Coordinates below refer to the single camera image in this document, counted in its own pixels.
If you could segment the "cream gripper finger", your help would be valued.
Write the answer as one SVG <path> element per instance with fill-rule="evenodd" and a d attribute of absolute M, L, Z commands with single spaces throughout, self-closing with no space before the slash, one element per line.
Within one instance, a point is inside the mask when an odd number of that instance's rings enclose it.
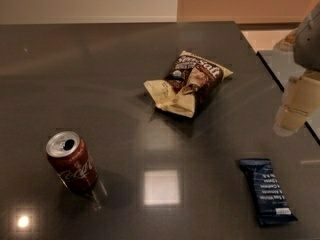
<path fill-rule="evenodd" d="M 299 130 L 320 107 L 320 72 L 305 71 L 300 77 L 291 76 L 285 86 L 273 130 L 288 137 Z"/>
<path fill-rule="evenodd" d="M 297 35 L 297 30 L 296 29 L 292 30 L 283 39 L 277 42 L 274 45 L 273 49 L 276 51 L 285 52 L 285 53 L 292 52 L 296 35 Z"/>

